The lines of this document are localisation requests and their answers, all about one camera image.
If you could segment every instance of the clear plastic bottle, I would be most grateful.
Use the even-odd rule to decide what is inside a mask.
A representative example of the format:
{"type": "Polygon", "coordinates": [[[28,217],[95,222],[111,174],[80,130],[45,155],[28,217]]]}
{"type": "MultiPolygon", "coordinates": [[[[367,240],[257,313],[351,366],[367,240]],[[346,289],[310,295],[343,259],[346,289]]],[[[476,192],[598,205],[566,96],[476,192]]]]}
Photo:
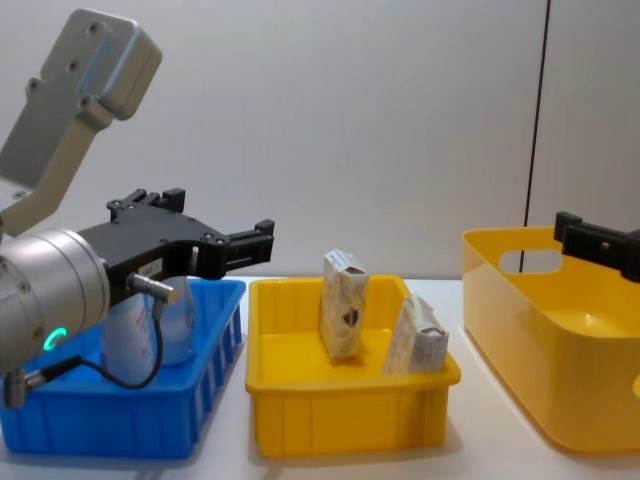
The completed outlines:
{"type": "Polygon", "coordinates": [[[188,277],[171,277],[163,283],[177,289],[180,298],[166,305],[160,320],[164,354],[162,365],[178,365],[193,355],[195,308],[188,277]]]}
{"type": "Polygon", "coordinates": [[[102,366],[128,383],[147,378],[154,359],[149,323],[149,311],[142,294],[112,306],[102,324],[102,366]]]}

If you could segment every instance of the silver cylindrical joint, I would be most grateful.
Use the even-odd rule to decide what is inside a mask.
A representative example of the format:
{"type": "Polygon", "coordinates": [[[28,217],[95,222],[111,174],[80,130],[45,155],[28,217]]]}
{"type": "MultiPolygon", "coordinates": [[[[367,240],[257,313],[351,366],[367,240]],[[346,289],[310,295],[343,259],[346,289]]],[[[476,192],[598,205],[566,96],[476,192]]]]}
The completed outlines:
{"type": "Polygon", "coordinates": [[[47,379],[44,377],[40,370],[34,370],[24,376],[24,381],[27,384],[27,391],[35,390],[47,383],[47,379]]]}
{"type": "Polygon", "coordinates": [[[127,277],[127,287],[134,292],[151,295],[154,299],[164,303],[176,303],[180,298],[180,292],[175,288],[137,273],[132,273],[127,277]]]}
{"type": "Polygon", "coordinates": [[[7,372],[2,380],[2,403],[7,408],[20,408],[27,396],[27,383],[24,370],[19,368],[7,372]]]}
{"type": "Polygon", "coordinates": [[[93,326],[108,308],[104,266],[79,235],[48,230],[4,243],[0,246],[0,374],[93,326]]]}

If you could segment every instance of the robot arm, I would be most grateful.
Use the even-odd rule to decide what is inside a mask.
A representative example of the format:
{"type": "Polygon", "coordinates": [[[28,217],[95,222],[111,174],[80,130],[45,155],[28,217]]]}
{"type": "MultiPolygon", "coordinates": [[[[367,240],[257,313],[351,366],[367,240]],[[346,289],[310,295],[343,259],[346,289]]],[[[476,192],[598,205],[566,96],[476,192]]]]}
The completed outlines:
{"type": "MultiPolygon", "coordinates": [[[[18,235],[56,210],[95,134],[113,118],[135,113],[161,58],[131,20],[89,10],[71,15],[42,78],[28,82],[27,104],[0,151],[0,220],[8,233],[18,235]]],[[[157,327],[161,304],[174,296],[163,279],[215,279],[269,261],[272,221],[224,235],[183,215],[184,201],[180,189],[137,190],[107,204],[107,223],[78,233],[23,235],[0,246],[5,406],[20,407],[53,370],[57,375],[79,365],[71,358],[44,375],[25,375],[24,363],[46,349],[52,335],[57,343],[67,340],[139,292],[160,305],[154,306],[157,327]]]]}
{"type": "Polygon", "coordinates": [[[93,137],[137,110],[162,53],[140,26],[75,11],[0,151],[0,220],[16,236],[60,205],[93,137]]]}

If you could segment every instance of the cardboard box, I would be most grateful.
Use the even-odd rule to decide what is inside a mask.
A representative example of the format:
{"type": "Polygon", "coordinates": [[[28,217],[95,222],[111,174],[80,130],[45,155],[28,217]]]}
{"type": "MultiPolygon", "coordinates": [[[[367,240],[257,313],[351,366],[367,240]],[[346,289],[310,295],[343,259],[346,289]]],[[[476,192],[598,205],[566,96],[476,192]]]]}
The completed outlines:
{"type": "Polygon", "coordinates": [[[385,374],[439,372],[444,368],[449,333],[433,308],[417,295],[407,298],[391,337],[385,374]]]}
{"type": "Polygon", "coordinates": [[[320,336],[331,358],[357,355],[369,275],[353,255],[332,250],[324,256],[320,336]]]}

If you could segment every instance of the white wall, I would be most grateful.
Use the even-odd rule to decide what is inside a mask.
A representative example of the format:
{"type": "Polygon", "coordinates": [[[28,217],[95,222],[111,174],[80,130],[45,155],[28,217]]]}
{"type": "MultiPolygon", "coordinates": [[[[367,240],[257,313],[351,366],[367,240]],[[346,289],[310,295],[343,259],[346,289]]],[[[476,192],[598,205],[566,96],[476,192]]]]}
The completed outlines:
{"type": "Polygon", "coordinates": [[[181,186],[214,228],[276,220],[254,271],[315,273],[341,247],[371,271],[452,277],[464,230],[522,222],[544,0],[6,1],[2,135],[77,7],[137,19],[164,61],[47,226],[181,186]]]}
{"type": "Polygon", "coordinates": [[[554,0],[531,224],[640,228],[640,2],[554,0]]]}

